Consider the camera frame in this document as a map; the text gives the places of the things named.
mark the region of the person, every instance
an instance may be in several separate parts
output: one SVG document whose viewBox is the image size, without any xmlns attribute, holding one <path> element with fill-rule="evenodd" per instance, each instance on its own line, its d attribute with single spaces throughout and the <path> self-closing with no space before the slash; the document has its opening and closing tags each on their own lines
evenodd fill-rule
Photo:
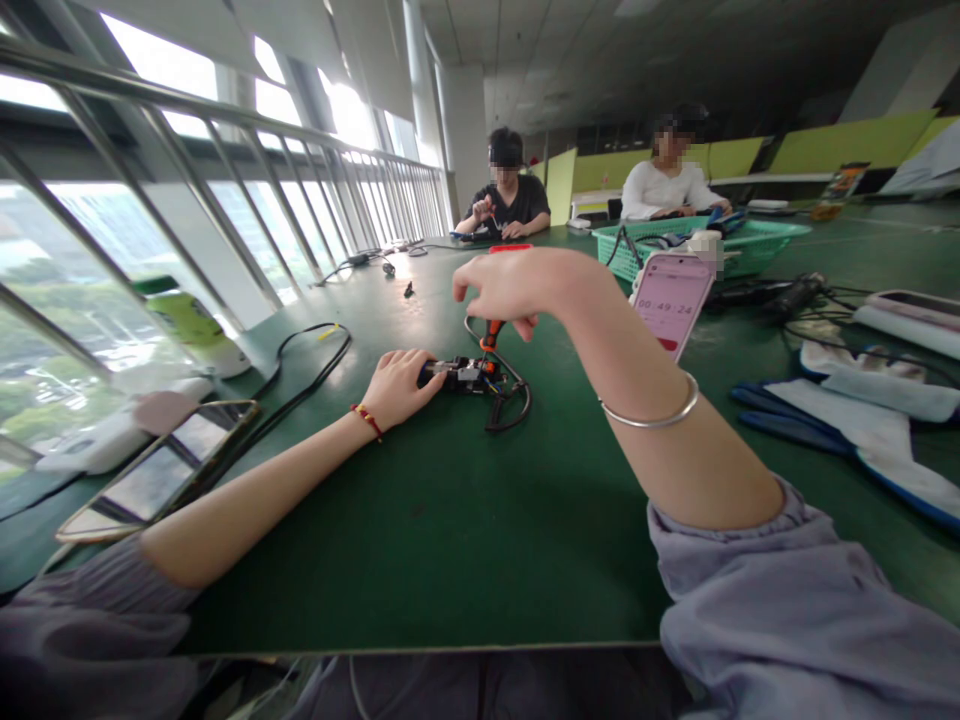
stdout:
<svg viewBox="0 0 960 720">
<path fill-rule="evenodd" d="M 653 157 L 636 165 L 623 184 L 623 209 L 628 220 L 690 217 L 698 211 L 722 207 L 733 212 L 730 201 L 707 187 L 703 170 L 683 156 L 706 121 L 702 105 L 684 104 L 665 115 L 653 136 Z"/>
<path fill-rule="evenodd" d="M 490 169 L 496 182 L 477 191 L 470 211 L 456 227 L 459 233 L 486 226 L 492 235 L 516 240 L 550 227 L 547 191 L 536 175 L 521 175 L 523 139 L 507 127 L 490 135 Z"/>
<path fill-rule="evenodd" d="M 609 271 L 572 250 L 536 248 L 474 258 L 453 276 L 454 299 L 469 288 L 479 295 L 468 314 L 510 320 L 526 341 L 544 313 L 569 334 L 604 401 L 597 412 L 649 497 L 675 602 L 662 652 L 652 652 L 702 697 L 690 704 L 676 672 L 613 650 L 341 657 L 307 683 L 289 719 L 960 717 L 960 631 L 897 595 L 861 546 L 763 465 Z M 417 388 L 431 357 L 401 350 L 377 363 L 363 404 L 386 442 L 440 389 L 442 376 Z M 178 717 L 198 684 L 193 661 L 168 657 L 187 631 L 184 610 L 377 437 L 348 412 L 79 568 L 27 586 L 0 610 L 7 716 Z"/>
</svg>

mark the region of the ceiling panel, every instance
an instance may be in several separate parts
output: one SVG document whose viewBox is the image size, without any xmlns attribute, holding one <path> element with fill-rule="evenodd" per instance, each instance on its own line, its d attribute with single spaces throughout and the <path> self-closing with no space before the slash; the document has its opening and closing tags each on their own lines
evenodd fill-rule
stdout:
<svg viewBox="0 0 960 720">
<path fill-rule="evenodd" d="M 620 0 L 421 6 L 445 63 L 483 63 L 488 127 L 500 115 L 529 130 L 849 86 L 887 27 L 949 1 L 663 0 L 632 18 L 614 16 Z"/>
</svg>

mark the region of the white shirt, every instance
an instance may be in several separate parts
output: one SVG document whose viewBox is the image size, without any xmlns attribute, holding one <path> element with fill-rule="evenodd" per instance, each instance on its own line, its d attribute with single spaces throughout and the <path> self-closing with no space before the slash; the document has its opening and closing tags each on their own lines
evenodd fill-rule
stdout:
<svg viewBox="0 0 960 720">
<path fill-rule="evenodd" d="M 680 174 L 672 178 L 644 160 L 630 171 L 623 184 L 621 217 L 646 220 L 659 210 L 681 205 L 706 210 L 722 200 L 707 187 L 703 170 L 696 163 L 682 163 Z"/>
</svg>

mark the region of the green bottle cap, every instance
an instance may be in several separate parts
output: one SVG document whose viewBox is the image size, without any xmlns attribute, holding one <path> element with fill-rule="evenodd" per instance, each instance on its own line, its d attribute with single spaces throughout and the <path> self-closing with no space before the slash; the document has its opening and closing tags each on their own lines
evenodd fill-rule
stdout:
<svg viewBox="0 0 960 720">
<path fill-rule="evenodd" d="M 180 283 L 172 275 L 158 275 L 157 277 L 147 278 L 146 280 L 137 280 L 131 283 L 133 289 L 141 295 L 156 295 L 157 293 L 174 290 L 180 287 Z"/>
</svg>

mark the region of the orange soldering iron handle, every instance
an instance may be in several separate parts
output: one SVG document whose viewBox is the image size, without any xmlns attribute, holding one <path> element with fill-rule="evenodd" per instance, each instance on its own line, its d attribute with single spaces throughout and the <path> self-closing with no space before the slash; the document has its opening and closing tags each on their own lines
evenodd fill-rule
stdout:
<svg viewBox="0 0 960 720">
<path fill-rule="evenodd" d="M 484 352 L 496 352 L 497 350 L 497 335 L 500 334 L 500 329 L 503 327 L 503 320 L 487 320 L 487 332 L 483 335 L 483 340 L 480 341 L 480 349 Z"/>
</svg>

